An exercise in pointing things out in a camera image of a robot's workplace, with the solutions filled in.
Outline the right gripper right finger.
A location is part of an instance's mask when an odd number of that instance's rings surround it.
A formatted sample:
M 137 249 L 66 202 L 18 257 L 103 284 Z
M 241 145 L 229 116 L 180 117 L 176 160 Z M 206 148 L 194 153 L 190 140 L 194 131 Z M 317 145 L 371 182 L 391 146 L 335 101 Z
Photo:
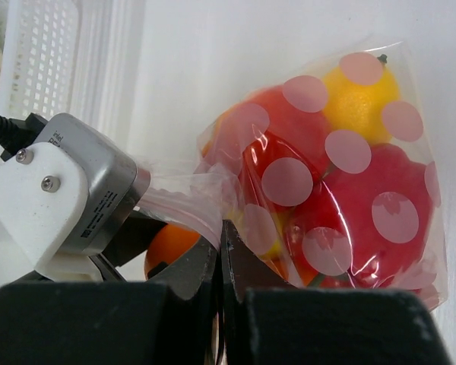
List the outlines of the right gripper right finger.
M 449 364 L 423 302 L 400 290 L 299 289 L 225 221 L 221 234 L 230 364 Z

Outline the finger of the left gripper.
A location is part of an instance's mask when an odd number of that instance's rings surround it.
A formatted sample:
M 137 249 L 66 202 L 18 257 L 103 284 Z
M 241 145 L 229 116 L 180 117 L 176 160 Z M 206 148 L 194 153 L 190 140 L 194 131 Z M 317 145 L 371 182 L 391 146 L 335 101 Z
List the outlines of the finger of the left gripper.
M 125 281 L 117 268 L 146 252 L 166 222 L 133 211 L 106 248 L 94 256 L 94 264 L 104 281 Z

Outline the clear zip top bag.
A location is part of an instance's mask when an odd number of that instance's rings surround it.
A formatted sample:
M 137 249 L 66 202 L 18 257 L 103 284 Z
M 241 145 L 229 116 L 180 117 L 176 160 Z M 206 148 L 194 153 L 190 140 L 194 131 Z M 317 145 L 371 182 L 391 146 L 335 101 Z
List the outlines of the clear zip top bag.
M 294 287 L 448 296 L 439 179 L 403 42 L 310 62 L 223 111 L 196 163 L 152 164 L 141 212 L 165 223 L 147 277 L 234 224 Z

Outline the fake orange fruit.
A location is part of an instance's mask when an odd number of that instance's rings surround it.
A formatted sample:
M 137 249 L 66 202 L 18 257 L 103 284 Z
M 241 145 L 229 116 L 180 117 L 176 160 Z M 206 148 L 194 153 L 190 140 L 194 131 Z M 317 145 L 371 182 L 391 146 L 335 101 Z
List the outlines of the fake orange fruit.
M 181 255 L 192 248 L 200 238 L 200 234 L 184 227 L 167 224 L 151 240 L 144 260 L 146 279 L 155 275 L 157 266 L 172 264 Z

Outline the fake red tomato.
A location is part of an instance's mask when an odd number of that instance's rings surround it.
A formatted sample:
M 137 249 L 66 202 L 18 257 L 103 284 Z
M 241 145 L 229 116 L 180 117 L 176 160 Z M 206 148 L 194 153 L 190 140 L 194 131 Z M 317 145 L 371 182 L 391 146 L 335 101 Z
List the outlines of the fake red tomato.
M 318 180 L 329 166 L 325 139 L 331 131 L 323 112 L 294 107 L 280 85 L 236 103 L 215 121 L 202 156 L 226 164 L 239 178 L 262 181 L 265 170 L 281 158 L 303 163 Z

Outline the fake yellow lemon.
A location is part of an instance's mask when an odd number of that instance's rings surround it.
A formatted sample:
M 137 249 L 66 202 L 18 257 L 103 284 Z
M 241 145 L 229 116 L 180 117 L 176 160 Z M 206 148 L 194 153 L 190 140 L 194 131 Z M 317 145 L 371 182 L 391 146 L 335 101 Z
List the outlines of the fake yellow lemon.
M 401 98 L 388 57 L 381 54 L 382 77 L 373 85 L 356 84 L 337 66 L 323 77 L 328 90 L 324 115 L 333 129 L 349 129 L 364 137 L 369 144 L 387 142 L 391 135 L 382 123 L 381 113 L 388 103 Z

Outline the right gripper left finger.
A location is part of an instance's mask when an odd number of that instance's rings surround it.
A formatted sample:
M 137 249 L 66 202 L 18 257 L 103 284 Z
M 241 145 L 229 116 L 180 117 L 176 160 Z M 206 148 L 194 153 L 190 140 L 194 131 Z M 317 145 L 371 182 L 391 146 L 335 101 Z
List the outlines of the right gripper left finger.
M 202 364 L 217 251 L 198 243 L 145 282 L 0 288 L 0 364 Z

